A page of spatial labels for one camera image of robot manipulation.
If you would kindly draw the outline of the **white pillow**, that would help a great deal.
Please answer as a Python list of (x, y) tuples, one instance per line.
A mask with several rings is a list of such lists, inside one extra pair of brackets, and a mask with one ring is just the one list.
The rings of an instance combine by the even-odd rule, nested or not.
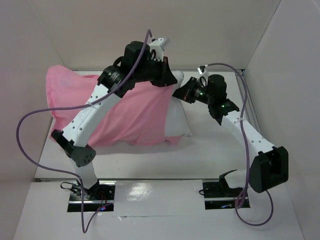
[(171, 142), (178, 141), (181, 137), (191, 137), (193, 135), (189, 128), (182, 101), (173, 96), (174, 92), (182, 86), (184, 73), (180, 70), (174, 70), (172, 74), (176, 78), (177, 83), (170, 86), (172, 90), (169, 94), (170, 102), (167, 109), (164, 129), (165, 140)]

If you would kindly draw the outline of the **pink pillowcase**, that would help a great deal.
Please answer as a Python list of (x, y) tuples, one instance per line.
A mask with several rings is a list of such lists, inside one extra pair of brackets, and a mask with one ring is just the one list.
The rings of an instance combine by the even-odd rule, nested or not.
[[(45, 91), (50, 108), (83, 105), (97, 84), (98, 75), (80, 75), (62, 65), (46, 73)], [(89, 138), (91, 147), (117, 142), (152, 146), (167, 141), (165, 124), (172, 87), (155, 88), (149, 82), (136, 83), (102, 119)]]

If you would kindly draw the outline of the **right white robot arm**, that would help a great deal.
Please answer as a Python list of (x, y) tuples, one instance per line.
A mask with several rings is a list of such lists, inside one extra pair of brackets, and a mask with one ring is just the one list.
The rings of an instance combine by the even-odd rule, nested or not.
[(210, 116), (223, 126), (245, 147), (245, 186), (263, 193), (289, 179), (289, 153), (266, 140), (227, 98), (227, 83), (222, 75), (210, 75), (203, 85), (201, 79), (191, 77), (174, 91), (173, 96), (193, 104), (196, 101), (208, 107)]

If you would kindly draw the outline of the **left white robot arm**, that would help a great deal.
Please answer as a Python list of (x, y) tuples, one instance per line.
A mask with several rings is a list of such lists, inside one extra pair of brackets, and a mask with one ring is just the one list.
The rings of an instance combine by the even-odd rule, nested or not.
[(132, 41), (114, 63), (97, 79), (85, 108), (62, 130), (54, 129), (51, 137), (74, 164), (81, 194), (88, 200), (97, 197), (100, 183), (92, 164), (96, 151), (89, 138), (111, 110), (137, 83), (148, 82), (157, 89), (177, 84), (164, 51), (168, 38), (155, 38), (147, 44)]

